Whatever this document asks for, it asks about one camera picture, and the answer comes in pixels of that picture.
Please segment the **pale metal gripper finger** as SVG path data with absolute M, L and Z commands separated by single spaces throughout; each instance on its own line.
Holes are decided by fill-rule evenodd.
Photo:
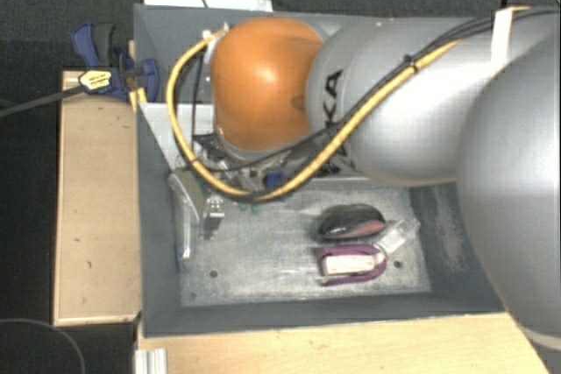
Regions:
M 191 172 L 172 172 L 167 183 L 174 204 L 175 255 L 179 262 L 190 262 L 201 225 L 201 188 Z
M 224 199 L 219 196 L 210 196 L 204 202 L 202 218 L 202 236 L 212 239 L 225 217 Z

